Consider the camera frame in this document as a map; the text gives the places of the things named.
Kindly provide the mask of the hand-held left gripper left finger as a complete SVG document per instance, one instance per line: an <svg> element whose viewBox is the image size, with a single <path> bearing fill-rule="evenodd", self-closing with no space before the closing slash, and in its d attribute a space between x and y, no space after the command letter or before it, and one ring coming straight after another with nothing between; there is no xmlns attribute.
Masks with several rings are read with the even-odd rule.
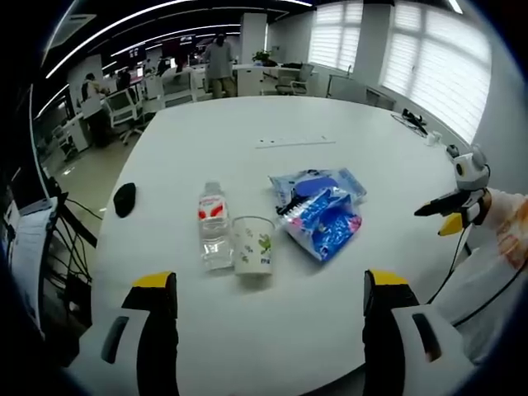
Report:
<svg viewBox="0 0 528 396"><path fill-rule="evenodd" d="M82 335L68 375L87 395L177 395L177 344L177 276L144 276Z"/></svg>

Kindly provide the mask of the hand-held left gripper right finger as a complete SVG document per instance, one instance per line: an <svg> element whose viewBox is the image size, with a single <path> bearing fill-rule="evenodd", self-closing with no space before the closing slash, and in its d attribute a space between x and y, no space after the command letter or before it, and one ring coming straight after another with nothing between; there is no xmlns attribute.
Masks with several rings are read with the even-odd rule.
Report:
<svg viewBox="0 0 528 396"><path fill-rule="evenodd" d="M460 333L390 271L365 272L362 341L364 395L452 395L475 371Z"/></svg>

